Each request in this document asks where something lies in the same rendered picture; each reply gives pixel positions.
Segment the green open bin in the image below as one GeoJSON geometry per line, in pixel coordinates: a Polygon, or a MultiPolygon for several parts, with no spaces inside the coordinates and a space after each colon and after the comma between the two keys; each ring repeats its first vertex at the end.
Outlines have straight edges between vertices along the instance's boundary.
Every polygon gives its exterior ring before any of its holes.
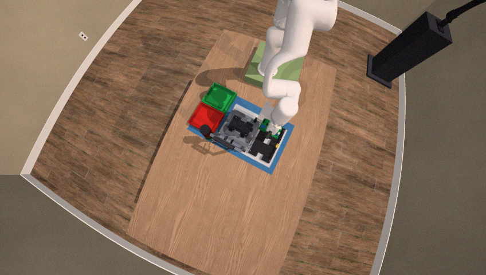
{"type": "Polygon", "coordinates": [[[236,92],[214,82],[202,102],[226,115],[236,97],[236,92]]]}

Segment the red bin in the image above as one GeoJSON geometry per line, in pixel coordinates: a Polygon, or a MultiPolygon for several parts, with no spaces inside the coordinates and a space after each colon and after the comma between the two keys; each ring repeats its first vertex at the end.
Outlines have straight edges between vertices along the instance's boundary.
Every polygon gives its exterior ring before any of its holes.
{"type": "Polygon", "coordinates": [[[207,124],[213,133],[215,133],[224,116],[224,113],[203,102],[200,102],[188,123],[198,129],[201,125],[207,124]]]}

